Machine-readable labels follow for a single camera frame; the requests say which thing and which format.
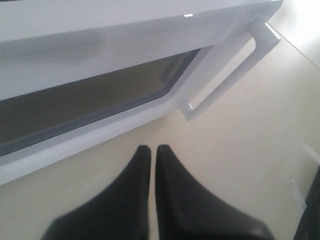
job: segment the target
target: microwave window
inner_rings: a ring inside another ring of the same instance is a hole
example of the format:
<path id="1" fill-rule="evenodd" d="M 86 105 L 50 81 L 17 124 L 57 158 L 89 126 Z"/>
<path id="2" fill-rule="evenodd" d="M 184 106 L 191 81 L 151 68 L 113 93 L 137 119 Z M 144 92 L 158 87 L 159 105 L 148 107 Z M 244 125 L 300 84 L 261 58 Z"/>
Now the microwave window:
<path id="1" fill-rule="evenodd" d="M 0 101 L 0 156 L 161 98 L 198 51 Z"/>

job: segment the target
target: white handle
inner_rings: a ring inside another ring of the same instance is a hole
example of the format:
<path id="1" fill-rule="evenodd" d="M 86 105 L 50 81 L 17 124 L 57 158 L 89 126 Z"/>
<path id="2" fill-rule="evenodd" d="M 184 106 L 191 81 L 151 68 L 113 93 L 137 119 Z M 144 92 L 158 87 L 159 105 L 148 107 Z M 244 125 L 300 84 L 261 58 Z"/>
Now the white handle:
<path id="1" fill-rule="evenodd" d="M 254 51 L 227 76 L 197 107 L 183 102 L 179 108 L 184 117 L 191 121 L 203 113 L 216 100 L 236 84 L 249 70 L 251 70 L 258 62 L 260 62 L 280 41 L 280 37 L 275 31 L 264 21 L 256 21 L 248 28 L 251 36 L 255 40 Z"/>

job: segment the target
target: microwave handle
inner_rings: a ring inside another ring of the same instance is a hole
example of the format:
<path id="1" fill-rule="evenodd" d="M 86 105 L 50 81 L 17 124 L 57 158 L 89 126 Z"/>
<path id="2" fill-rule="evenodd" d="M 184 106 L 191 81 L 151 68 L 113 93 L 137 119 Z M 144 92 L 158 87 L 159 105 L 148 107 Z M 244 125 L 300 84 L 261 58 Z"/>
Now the microwave handle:
<path id="1" fill-rule="evenodd" d="M 184 117 L 191 121 L 202 114 L 216 100 L 236 84 L 247 72 L 249 72 L 258 62 L 260 62 L 280 41 L 280 37 L 272 27 L 261 20 L 252 23 L 248 31 L 255 40 L 254 51 L 227 76 L 197 107 L 185 101 L 179 108 Z"/>

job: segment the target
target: white microwave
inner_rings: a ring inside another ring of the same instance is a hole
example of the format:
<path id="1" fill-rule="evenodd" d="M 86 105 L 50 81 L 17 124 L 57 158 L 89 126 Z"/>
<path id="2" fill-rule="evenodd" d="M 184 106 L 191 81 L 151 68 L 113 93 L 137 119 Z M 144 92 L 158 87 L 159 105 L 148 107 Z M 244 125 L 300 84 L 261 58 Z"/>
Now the white microwave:
<path id="1" fill-rule="evenodd" d="M 280 41 L 282 0 L 0 2 L 0 185 L 181 109 L 204 112 Z M 251 39 L 254 51 L 197 107 Z"/>

